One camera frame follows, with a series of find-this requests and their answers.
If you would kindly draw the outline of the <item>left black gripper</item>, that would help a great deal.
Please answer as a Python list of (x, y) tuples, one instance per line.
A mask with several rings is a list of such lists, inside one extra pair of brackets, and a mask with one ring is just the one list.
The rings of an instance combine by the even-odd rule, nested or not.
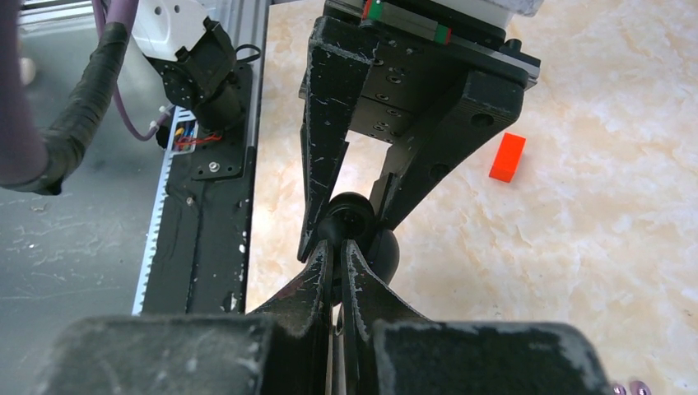
[(508, 37), (494, 5), (327, 1), (309, 37), (300, 130), (305, 214), (297, 258), (314, 248), (348, 143), (393, 144), (370, 202), (395, 230), (452, 170), (520, 116), (539, 59)]

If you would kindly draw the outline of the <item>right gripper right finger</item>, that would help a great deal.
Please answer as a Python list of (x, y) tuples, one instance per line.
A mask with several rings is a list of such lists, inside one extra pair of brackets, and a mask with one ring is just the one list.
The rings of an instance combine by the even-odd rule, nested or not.
[(437, 322), (398, 297), (356, 242), (340, 252), (350, 394), (609, 394), (594, 347), (545, 322)]

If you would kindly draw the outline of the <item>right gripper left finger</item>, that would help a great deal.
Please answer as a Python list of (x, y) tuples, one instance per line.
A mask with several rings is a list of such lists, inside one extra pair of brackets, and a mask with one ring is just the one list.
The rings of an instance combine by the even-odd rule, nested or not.
[(333, 249), (250, 314), (106, 316), (58, 337), (35, 394), (321, 394)]

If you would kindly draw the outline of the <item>black earbud charging case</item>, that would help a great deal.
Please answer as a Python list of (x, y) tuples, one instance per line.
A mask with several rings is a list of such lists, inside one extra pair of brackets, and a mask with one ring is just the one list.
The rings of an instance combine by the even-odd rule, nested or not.
[(333, 248), (332, 305), (341, 303), (342, 274), (339, 258), (342, 243), (356, 241), (370, 270), (385, 284), (393, 279), (399, 264), (399, 246), (394, 232), (378, 225), (369, 200), (359, 193), (334, 197), (318, 226), (319, 240)]

